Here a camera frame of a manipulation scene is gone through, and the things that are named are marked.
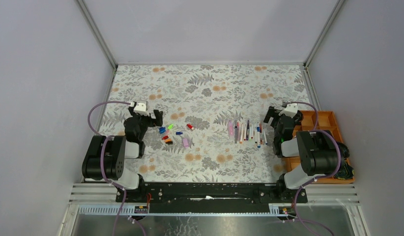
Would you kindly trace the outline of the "white marker blue eraser cap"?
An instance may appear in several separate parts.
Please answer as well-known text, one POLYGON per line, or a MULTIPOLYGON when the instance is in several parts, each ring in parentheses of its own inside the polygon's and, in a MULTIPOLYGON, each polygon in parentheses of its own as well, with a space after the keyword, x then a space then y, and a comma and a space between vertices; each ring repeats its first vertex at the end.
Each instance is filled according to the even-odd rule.
POLYGON ((266 131, 264 128, 262 129, 262 134, 263 134, 263 142, 265 145, 267 145, 268 144, 267 135, 266 135, 266 131))

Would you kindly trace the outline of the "purple pen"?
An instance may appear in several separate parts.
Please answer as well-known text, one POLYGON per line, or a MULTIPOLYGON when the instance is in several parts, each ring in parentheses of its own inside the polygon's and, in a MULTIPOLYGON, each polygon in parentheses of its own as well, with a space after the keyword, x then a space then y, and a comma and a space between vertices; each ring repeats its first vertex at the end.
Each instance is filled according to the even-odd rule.
POLYGON ((247 120, 247 126, 246 126, 246 140, 247 141, 249 141, 251 138, 250 129, 251 129, 250 121, 247 120))

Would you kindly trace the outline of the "pink highlighter cap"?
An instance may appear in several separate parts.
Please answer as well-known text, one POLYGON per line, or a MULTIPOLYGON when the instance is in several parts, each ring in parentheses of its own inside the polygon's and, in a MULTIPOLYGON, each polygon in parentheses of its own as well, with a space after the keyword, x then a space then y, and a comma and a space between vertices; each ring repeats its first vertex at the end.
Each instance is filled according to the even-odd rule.
POLYGON ((188 141, 187 138, 183 138, 183 139, 182 139, 182 143, 183 143, 184 148, 188 148, 188 147, 189 147, 189 141, 188 141))

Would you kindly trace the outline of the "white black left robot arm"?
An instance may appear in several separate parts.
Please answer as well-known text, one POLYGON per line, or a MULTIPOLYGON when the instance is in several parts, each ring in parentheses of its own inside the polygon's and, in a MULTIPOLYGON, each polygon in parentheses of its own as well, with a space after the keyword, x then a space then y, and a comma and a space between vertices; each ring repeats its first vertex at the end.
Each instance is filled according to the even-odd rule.
POLYGON ((144 155, 144 135, 151 127, 163 124, 163 112, 154 110, 148 116, 131 112, 123 125, 125 135, 95 135, 89 144, 82 164, 82 174, 86 180, 108 181, 117 188, 126 189, 127 196, 134 202, 142 201, 146 189, 140 185, 141 175, 124 169, 125 154, 129 158, 144 155))

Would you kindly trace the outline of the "white marker orange cap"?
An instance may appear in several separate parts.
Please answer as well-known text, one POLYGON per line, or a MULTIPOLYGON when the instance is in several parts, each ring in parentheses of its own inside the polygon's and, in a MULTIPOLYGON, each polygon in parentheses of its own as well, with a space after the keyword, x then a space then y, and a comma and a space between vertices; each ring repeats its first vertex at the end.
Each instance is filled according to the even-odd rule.
POLYGON ((240 138, 239 138, 239 143, 242 144, 243 141, 245 140, 245 124, 242 124, 240 127, 240 138))

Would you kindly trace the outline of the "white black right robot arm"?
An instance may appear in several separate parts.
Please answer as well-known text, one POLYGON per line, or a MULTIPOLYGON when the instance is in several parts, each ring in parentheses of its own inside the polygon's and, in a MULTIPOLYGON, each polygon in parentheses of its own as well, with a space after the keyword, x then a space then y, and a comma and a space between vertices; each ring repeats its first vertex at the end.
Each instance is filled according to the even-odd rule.
POLYGON ((282 110, 270 106, 264 118, 274 129, 273 150, 279 158, 299 157, 300 164, 282 174, 276 182, 276 198, 289 202, 296 191, 324 177, 336 175, 346 164, 348 147, 335 140, 329 130, 295 131, 303 114, 297 104, 286 104, 282 110))

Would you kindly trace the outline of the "pink highlighter marker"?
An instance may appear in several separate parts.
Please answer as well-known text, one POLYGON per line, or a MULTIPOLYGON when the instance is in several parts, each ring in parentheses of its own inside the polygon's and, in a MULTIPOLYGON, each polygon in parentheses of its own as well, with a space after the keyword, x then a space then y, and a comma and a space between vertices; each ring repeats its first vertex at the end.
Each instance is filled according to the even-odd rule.
POLYGON ((228 132, 229 132, 230 138, 234 138, 234 124, 232 123, 231 120, 229 120, 229 122, 228 122, 228 132))

